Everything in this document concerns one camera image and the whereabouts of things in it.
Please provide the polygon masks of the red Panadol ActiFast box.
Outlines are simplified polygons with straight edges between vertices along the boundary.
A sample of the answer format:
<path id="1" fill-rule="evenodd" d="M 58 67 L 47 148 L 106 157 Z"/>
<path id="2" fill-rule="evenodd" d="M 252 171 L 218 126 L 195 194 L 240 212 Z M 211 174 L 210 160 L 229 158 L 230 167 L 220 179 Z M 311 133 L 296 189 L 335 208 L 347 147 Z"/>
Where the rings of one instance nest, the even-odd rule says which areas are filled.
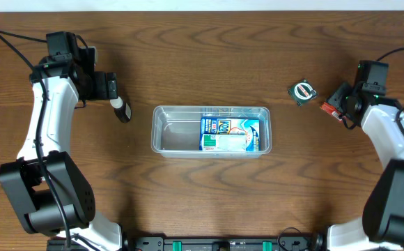
<path id="1" fill-rule="evenodd" d="M 342 121 L 342 114 L 334 106 L 332 106 L 328 102 L 324 102 L 320 106 L 320 108 L 321 108 L 321 110 L 327 112 L 329 115 L 333 116 L 338 121 Z"/>

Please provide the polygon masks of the green Zam-Buk box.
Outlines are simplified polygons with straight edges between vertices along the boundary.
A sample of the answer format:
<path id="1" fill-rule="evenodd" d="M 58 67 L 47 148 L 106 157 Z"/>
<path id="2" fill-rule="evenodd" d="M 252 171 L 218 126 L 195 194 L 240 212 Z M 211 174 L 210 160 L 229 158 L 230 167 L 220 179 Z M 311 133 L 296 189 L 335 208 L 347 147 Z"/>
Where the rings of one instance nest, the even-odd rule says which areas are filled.
<path id="1" fill-rule="evenodd" d="M 301 107 L 318 96 L 318 92 L 312 87 L 307 79 L 292 85 L 288 89 L 288 95 Z"/>

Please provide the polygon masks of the blue fever patch box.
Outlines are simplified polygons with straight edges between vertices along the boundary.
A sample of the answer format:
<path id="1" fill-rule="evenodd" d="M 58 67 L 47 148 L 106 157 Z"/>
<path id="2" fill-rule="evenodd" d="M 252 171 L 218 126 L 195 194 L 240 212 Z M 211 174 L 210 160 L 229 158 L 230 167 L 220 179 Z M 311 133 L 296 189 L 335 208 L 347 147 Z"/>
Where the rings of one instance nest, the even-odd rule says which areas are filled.
<path id="1" fill-rule="evenodd" d="M 239 119 L 229 117 L 203 117 L 201 119 L 200 144 L 204 134 L 246 135 L 247 148 L 243 152 L 256 152 L 261 149 L 260 121 L 258 119 Z"/>

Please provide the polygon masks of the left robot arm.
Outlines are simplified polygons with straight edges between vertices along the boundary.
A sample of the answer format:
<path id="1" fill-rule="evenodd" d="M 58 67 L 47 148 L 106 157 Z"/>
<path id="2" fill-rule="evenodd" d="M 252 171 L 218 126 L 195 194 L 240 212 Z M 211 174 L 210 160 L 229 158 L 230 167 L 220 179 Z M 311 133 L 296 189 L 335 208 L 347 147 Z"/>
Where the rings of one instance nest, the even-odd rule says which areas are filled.
<path id="1" fill-rule="evenodd" d="M 29 80 L 33 111 L 23 147 L 0 166 L 0 184 L 25 232 L 63 238 L 89 250 L 121 250 L 121 226 L 97 211 L 90 183 L 70 157 L 70 133 L 79 85 L 107 84 L 95 72 L 96 49 L 45 57 Z"/>

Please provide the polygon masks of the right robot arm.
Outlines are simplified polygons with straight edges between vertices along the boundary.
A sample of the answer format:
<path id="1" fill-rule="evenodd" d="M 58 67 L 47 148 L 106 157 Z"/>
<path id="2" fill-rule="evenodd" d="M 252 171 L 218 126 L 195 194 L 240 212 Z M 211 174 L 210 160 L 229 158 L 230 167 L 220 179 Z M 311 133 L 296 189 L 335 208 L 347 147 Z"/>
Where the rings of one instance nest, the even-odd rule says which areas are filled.
<path id="1" fill-rule="evenodd" d="M 368 135 L 383 173 L 362 216 L 327 230 L 327 250 L 404 248 L 404 113 L 385 87 L 359 81 L 340 98 L 345 116 Z"/>

